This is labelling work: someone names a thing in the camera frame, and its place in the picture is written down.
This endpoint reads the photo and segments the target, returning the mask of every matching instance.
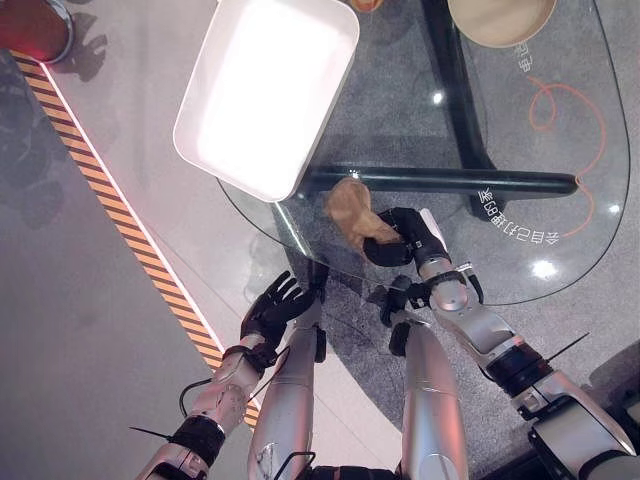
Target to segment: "white tray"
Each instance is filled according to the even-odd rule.
[[[261,200],[291,196],[359,33],[337,0],[221,0],[180,106],[176,150]]]

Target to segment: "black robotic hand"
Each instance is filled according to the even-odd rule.
[[[373,238],[364,241],[364,253],[381,267],[407,265],[415,260],[420,266],[428,257],[449,259],[444,245],[413,208],[392,208],[378,215],[404,239],[403,243],[380,244]]]
[[[253,303],[242,321],[240,338],[251,333],[262,335],[275,350],[282,340],[287,322],[305,312],[315,299],[313,289],[302,292],[297,280],[284,272]]]

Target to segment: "tan cloth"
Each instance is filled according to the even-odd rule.
[[[402,237],[371,211],[371,192],[361,181],[345,177],[329,192],[325,212],[350,245],[362,252],[366,237],[378,243],[401,242]]]

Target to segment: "black joint ring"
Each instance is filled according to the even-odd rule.
[[[270,347],[265,348],[264,345],[264,343],[260,343],[253,349],[245,347],[244,345],[234,345],[224,352],[222,360],[224,361],[225,358],[234,353],[242,353],[247,362],[249,362],[249,365],[251,365],[253,369],[258,372],[260,378],[262,378],[264,371],[268,367],[272,367],[277,358],[276,353],[272,351]]]
[[[421,305],[418,304],[418,299],[421,299],[426,306],[431,308],[429,305],[429,299],[431,298],[431,292],[434,288],[444,282],[450,282],[452,280],[457,280],[463,285],[467,284],[467,279],[465,276],[457,270],[450,270],[445,273],[441,273],[440,275],[436,275],[433,278],[430,278],[426,282],[422,284],[412,284],[407,291],[409,295],[409,301],[413,308],[419,308]]]

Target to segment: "glass table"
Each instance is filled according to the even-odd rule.
[[[325,213],[328,190],[351,175],[376,212],[429,208],[489,304],[585,275],[618,228],[630,162],[595,3],[558,2],[535,37],[506,49],[465,39],[445,0],[358,16],[351,71],[298,190],[268,204],[222,184],[240,213],[307,257],[389,286],[413,267],[368,262]]]

